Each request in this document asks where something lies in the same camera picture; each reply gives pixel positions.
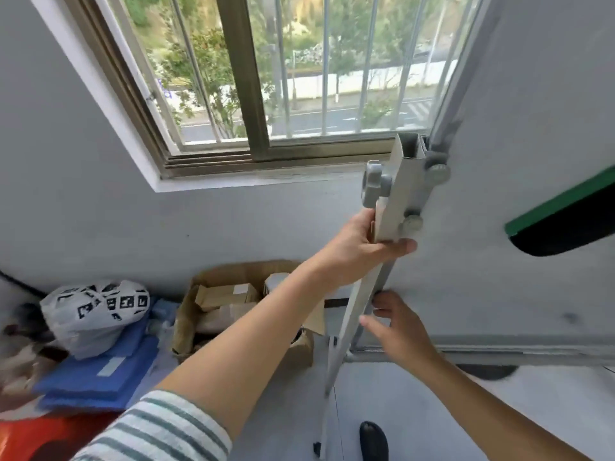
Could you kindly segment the striped white green sleeve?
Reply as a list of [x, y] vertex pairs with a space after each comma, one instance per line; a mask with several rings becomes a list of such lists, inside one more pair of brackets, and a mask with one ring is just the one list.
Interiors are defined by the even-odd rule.
[[70, 461], [227, 461], [232, 447], [227, 431], [201, 408], [153, 390]]

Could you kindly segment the brown paper package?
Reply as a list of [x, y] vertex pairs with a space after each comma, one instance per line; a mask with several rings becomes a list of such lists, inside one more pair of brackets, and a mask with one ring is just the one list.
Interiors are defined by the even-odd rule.
[[214, 335], [222, 333], [247, 314], [257, 302], [227, 304], [204, 313], [196, 324], [196, 333]]

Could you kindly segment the grey plastic clamp bracket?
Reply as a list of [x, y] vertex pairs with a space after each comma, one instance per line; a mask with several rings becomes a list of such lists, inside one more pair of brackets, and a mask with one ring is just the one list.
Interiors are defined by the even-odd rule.
[[361, 202], [364, 208], [375, 209], [382, 198], [389, 198], [394, 185], [394, 174], [379, 160], [365, 164], [361, 186]]

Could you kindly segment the grey white roll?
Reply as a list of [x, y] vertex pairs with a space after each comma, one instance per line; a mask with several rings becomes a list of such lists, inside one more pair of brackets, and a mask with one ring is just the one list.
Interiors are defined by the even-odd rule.
[[301, 292], [301, 283], [293, 273], [273, 273], [265, 279], [263, 298], [293, 299]]

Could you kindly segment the blue folded cloths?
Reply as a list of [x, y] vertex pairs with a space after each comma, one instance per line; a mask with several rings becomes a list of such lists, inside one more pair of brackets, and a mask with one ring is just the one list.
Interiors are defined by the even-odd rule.
[[165, 340], [172, 337], [178, 302], [155, 299], [145, 317], [126, 326], [101, 355], [62, 361], [34, 391], [42, 411], [119, 411], [134, 401], [137, 389], [165, 360]]

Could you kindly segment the red plastic object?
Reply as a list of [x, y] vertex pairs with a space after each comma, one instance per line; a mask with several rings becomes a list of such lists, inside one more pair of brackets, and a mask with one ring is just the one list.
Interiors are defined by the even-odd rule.
[[0, 421], [0, 461], [69, 461], [119, 416], [100, 412]]

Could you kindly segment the bronze window frame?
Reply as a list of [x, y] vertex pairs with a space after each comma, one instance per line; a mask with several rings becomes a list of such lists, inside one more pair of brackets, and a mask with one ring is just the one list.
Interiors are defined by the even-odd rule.
[[[119, 3], [110, 0], [61, 1], [77, 23], [162, 179], [367, 160], [373, 155], [388, 153], [388, 142], [398, 134], [429, 134], [443, 96], [451, 84], [450, 78], [434, 120], [428, 128], [291, 139], [270, 138], [265, 124], [262, 94], [257, 90], [257, 61], [247, 0], [218, 0], [231, 67], [237, 76], [237, 91], [245, 119], [247, 140], [197, 144], [196, 150], [190, 152], [188, 147], [180, 147], [178, 139], [172, 137], [169, 126], [164, 123], [153, 101], [153, 89], [142, 75], [131, 51], [134, 43], [126, 38], [127, 23], [118, 21], [115, 14], [114, 9], [119, 7]], [[469, 37], [471, 24], [482, 1], [478, 1], [461, 50]]]

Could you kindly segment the large open cardboard box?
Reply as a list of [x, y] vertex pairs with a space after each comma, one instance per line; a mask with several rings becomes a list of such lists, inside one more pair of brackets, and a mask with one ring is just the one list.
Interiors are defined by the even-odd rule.
[[205, 345], [208, 339], [218, 335], [196, 333], [197, 321], [206, 313], [194, 302], [200, 285], [216, 287], [250, 283], [261, 293], [262, 300], [264, 283], [268, 276], [273, 273], [291, 273], [298, 266], [299, 262], [290, 260], [234, 263], [220, 265], [196, 274], [175, 315], [171, 350], [178, 361], [183, 362]]

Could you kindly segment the person's left forearm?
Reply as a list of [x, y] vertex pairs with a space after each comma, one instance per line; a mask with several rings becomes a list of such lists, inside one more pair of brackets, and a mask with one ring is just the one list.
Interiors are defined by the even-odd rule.
[[356, 280], [340, 264], [311, 258], [156, 389], [195, 403], [234, 441], [312, 310]]

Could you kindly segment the white metal whiteboard stand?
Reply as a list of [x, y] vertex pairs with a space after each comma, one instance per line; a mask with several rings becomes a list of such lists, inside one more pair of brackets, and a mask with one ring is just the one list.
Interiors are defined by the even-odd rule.
[[[382, 198], [375, 208], [372, 229], [374, 241], [396, 241], [400, 224], [407, 215], [420, 214], [429, 197], [430, 189], [424, 183], [427, 157], [423, 139], [416, 133], [399, 134], [394, 141], [389, 161], [383, 163], [387, 172], [394, 174], [394, 185], [389, 198]], [[358, 351], [362, 335], [359, 317], [368, 312], [373, 295], [385, 285], [395, 261], [382, 263], [354, 283], [337, 336], [328, 340], [327, 372], [324, 386], [324, 414], [320, 439], [321, 459], [327, 459], [328, 417], [333, 408], [333, 389], [342, 365]]]

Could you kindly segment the white bag with black markers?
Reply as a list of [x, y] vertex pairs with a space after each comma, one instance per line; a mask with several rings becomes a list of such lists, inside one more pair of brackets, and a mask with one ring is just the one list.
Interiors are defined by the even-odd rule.
[[127, 326], [147, 316], [150, 306], [148, 290], [126, 279], [61, 286], [40, 302], [50, 332], [77, 360], [109, 351]]

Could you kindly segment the person's left hand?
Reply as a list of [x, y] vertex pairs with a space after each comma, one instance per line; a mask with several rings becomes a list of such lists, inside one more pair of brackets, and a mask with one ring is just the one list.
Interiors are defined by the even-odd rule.
[[365, 277], [376, 266], [398, 258], [380, 258], [380, 243], [372, 229], [375, 209], [362, 208], [310, 260], [317, 281], [327, 293]]

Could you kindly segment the black oval pad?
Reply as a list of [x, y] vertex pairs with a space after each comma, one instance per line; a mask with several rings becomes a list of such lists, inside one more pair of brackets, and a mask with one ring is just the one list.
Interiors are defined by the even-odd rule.
[[457, 364], [456, 366], [466, 374], [484, 381], [507, 379], [519, 369], [514, 365]]

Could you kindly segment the person's right forearm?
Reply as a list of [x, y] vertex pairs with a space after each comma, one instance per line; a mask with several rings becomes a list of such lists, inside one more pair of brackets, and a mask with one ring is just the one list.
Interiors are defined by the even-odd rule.
[[592, 461], [469, 378], [442, 356], [413, 370], [489, 461]]

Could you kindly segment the black and green board eraser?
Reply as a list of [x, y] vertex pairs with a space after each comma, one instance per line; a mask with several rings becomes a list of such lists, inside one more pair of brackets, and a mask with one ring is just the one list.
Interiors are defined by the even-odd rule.
[[560, 255], [615, 234], [615, 165], [504, 224], [514, 247]]

